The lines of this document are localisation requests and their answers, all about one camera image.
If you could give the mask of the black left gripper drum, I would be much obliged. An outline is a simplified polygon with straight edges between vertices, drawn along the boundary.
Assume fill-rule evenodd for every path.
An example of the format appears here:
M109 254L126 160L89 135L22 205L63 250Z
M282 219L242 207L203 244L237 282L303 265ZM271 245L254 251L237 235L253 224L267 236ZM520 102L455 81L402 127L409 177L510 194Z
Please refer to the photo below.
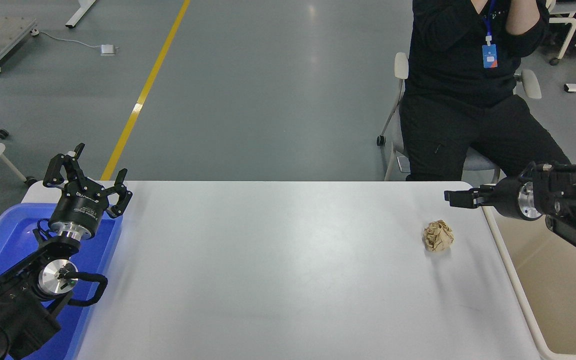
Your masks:
M75 224L84 229L81 231L84 237L94 237L109 206L107 197L97 197L102 191L103 185L98 183L81 187L77 182L67 182L49 219L50 230L59 233L66 224Z

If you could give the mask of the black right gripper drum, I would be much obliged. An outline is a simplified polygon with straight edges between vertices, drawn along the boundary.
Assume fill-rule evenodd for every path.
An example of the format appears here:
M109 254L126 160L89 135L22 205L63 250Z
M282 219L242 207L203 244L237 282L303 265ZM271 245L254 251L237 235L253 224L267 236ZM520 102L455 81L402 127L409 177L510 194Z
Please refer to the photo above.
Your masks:
M517 178L503 178L494 186L494 208L504 217L523 219L519 207L519 192L523 187Z

